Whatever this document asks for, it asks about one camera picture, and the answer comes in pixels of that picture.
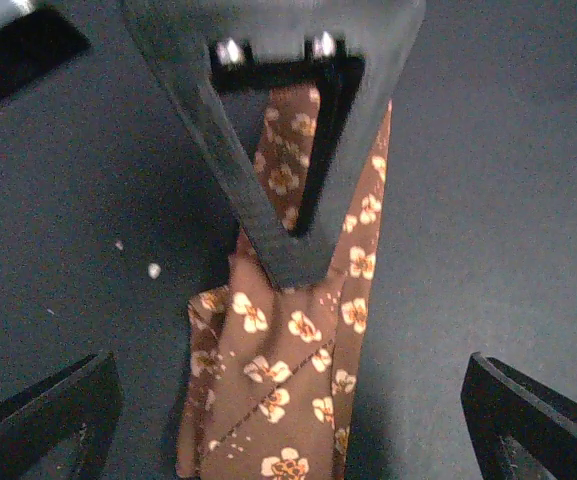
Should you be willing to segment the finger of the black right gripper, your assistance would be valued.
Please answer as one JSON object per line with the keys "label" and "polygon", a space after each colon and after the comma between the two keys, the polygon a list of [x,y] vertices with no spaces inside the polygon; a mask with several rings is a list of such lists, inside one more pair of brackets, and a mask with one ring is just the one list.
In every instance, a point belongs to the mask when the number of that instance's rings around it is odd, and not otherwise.
{"label": "finger of the black right gripper", "polygon": [[308,62],[321,104],[297,221],[299,287],[327,274],[364,162],[409,53],[344,53]]}

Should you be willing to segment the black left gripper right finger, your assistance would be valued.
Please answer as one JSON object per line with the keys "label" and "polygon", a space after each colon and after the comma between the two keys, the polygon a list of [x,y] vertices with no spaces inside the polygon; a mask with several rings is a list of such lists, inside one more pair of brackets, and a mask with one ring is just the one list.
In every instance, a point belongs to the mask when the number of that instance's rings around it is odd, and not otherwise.
{"label": "black left gripper right finger", "polygon": [[484,479],[577,479],[573,400],[475,352],[461,404]]}

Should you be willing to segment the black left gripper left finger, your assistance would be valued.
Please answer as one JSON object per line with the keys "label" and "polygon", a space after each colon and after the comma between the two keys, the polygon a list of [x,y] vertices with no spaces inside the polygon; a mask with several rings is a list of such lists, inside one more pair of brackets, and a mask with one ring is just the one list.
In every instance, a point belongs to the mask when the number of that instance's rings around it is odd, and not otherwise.
{"label": "black left gripper left finger", "polygon": [[0,402],[0,479],[21,479],[76,440],[67,479],[102,476],[122,412],[114,355],[90,354]]}

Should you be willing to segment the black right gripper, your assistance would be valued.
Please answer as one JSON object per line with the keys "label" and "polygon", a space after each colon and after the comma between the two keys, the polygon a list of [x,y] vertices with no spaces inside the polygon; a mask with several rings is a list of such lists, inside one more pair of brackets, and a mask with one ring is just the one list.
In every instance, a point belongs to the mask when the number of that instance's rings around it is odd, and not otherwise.
{"label": "black right gripper", "polygon": [[219,95],[182,55],[232,39],[256,60],[293,60],[327,32],[350,55],[388,55],[414,41],[423,1],[124,1],[140,53],[228,198],[271,283],[298,286],[296,241],[276,215]]}

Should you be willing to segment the brown floral necktie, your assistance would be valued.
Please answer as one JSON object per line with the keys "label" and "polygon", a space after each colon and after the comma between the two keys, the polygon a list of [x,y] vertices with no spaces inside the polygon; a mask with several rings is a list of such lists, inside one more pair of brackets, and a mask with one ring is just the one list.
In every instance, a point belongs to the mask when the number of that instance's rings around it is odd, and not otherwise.
{"label": "brown floral necktie", "polygon": [[386,185],[384,118],[326,277],[278,289],[240,234],[229,279],[188,304],[181,479],[340,479],[367,328]]}

